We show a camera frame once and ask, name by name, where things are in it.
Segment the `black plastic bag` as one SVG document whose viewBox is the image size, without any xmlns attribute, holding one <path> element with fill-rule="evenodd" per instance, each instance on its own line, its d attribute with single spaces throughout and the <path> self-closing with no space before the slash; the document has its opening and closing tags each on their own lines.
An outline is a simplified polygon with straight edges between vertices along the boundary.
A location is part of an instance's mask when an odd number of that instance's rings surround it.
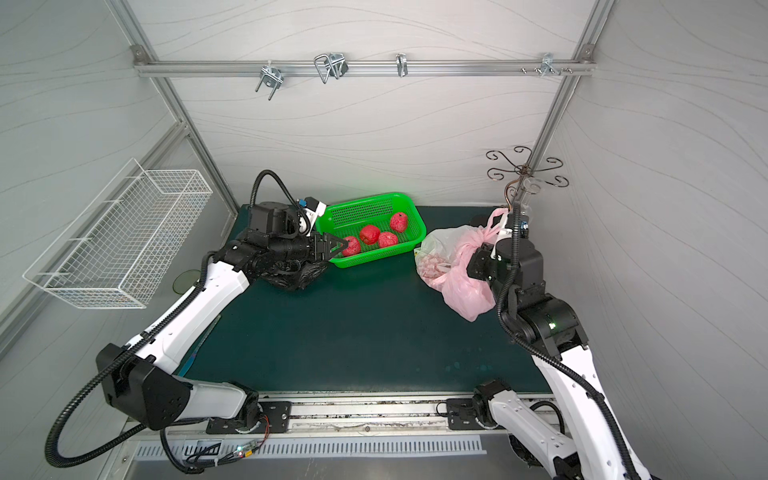
<svg viewBox="0 0 768 480">
<path fill-rule="evenodd" d="M 330 262 L 325 260 L 278 262 L 262 274 L 261 279 L 283 291 L 304 290 L 317 280 L 329 266 Z"/>
</svg>

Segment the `red apple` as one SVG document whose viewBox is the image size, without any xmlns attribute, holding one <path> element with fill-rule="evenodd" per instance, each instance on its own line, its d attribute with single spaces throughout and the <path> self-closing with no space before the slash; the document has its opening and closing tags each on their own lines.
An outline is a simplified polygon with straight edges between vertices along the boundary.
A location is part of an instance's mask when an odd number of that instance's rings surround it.
<svg viewBox="0 0 768 480">
<path fill-rule="evenodd" d="M 395 233 L 383 231 L 378 237 L 378 246 L 380 248 L 393 247 L 399 244 L 399 239 Z"/>
<path fill-rule="evenodd" d="M 404 212 L 394 213 L 389 221 L 389 227 L 393 232 L 404 233 L 408 228 L 409 218 Z"/>
<path fill-rule="evenodd" d="M 375 225 L 366 225 L 359 232 L 359 239 L 365 245 L 376 244 L 380 238 L 381 230 Z"/>
<path fill-rule="evenodd" d="M 362 247 L 357 237 L 348 236 L 344 240 L 346 241 L 346 248 L 342 252 L 344 257 L 352 257 L 361 253 Z"/>
</svg>

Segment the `white printed plastic bag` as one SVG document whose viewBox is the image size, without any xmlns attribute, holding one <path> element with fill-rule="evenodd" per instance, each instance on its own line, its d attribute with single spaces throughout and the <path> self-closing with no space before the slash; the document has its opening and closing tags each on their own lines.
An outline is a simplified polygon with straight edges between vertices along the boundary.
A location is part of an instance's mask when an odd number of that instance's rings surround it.
<svg viewBox="0 0 768 480">
<path fill-rule="evenodd" d="M 427 234 L 420 246 L 414 250 L 417 274 L 427 286 L 437 291 L 442 289 L 456 259 L 461 240 L 475 230 L 475 227 L 463 225 L 435 229 Z"/>
</svg>

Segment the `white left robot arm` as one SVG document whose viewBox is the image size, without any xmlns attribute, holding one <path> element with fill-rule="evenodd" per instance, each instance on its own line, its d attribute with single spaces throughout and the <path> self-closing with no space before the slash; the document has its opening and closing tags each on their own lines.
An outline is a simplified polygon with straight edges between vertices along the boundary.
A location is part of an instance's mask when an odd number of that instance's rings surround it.
<svg viewBox="0 0 768 480">
<path fill-rule="evenodd" d="M 249 206 L 247 227 L 204 255 L 199 279 L 179 300 L 125 345 L 109 344 L 99 352 L 98 373 L 68 402 L 48 433 L 47 463 L 55 468 L 84 464 L 145 429 L 159 432 L 163 445 L 168 443 L 167 428 L 204 420 L 222 420 L 241 434 L 265 429 L 269 418 L 257 391 L 233 382 L 186 380 L 176 371 L 197 338 L 252 283 L 264 279 L 299 289 L 327 269 L 347 243 L 316 230 L 326 210 L 313 197 Z M 138 424 L 87 453 L 67 457 L 59 450 L 64 427 L 96 388 L 102 388 L 110 406 Z"/>
</svg>

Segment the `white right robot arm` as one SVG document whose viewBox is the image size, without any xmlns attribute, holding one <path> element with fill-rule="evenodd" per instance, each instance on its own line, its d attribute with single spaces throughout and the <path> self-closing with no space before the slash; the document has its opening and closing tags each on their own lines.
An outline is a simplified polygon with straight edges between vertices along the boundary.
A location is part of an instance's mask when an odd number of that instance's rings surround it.
<svg viewBox="0 0 768 480">
<path fill-rule="evenodd" d="M 534 361 L 553 399 L 552 426 L 505 382 L 476 387 L 476 423 L 503 429 L 513 452 L 553 479 L 649 479 L 600 384 L 588 337 L 574 309 L 546 290 L 543 256 L 527 239 L 483 244 L 470 258 L 470 278 L 488 283 L 510 339 Z"/>
</svg>

